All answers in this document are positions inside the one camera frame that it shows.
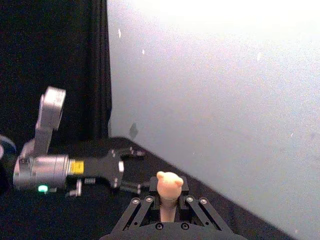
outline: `yellow label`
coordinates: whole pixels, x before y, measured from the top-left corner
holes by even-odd
[[[84,161],[72,161],[70,165],[71,174],[83,174],[85,171]]]

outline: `black tabletop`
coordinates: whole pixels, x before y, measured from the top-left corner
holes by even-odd
[[[134,147],[132,141],[116,137],[80,142],[50,149],[50,154],[72,157],[102,157],[110,149]],[[146,182],[158,171],[185,176],[190,194],[206,197],[234,233],[247,239],[290,239],[287,235],[242,209],[195,178],[146,152],[143,159],[124,159],[123,180]],[[136,195],[112,192],[106,185],[84,185],[82,196],[65,197],[62,193],[39,195],[37,192],[7,190],[0,196],[1,239],[84,239],[98,240],[109,234]]]

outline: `silver cylindrical motor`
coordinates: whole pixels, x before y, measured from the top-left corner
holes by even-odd
[[[16,162],[13,184],[17,189],[64,189],[68,172],[68,155],[28,157]]]

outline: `white backdrop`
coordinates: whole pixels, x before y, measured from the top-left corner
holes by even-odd
[[[107,2],[111,135],[295,238],[320,239],[319,7]]]

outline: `black curtain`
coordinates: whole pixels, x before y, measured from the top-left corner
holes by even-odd
[[[91,8],[91,79],[93,80],[92,137],[108,136],[108,121],[111,114],[111,77],[109,37],[107,24],[107,1],[92,0]]]
[[[52,145],[107,138],[106,1],[6,1],[0,14],[0,135],[19,150],[33,138],[40,96],[53,86],[66,99]]]

